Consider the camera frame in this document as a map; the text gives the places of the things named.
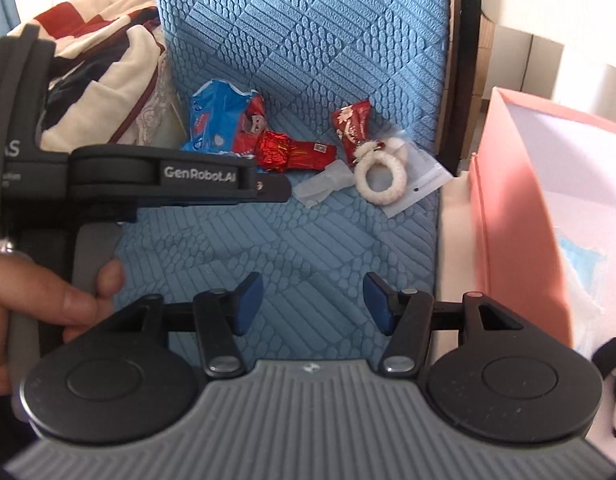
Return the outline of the person's left hand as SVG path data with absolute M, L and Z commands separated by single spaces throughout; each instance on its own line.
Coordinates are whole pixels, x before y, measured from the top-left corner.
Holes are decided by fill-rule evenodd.
M 69 342 L 112 314 L 113 297 L 124 285 L 117 259 L 99 270 L 95 293 L 88 294 L 38 264 L 0 254 L 0 396 L 12 392 L 6 351 L 11 313 L 61 326 L 63 340 Z

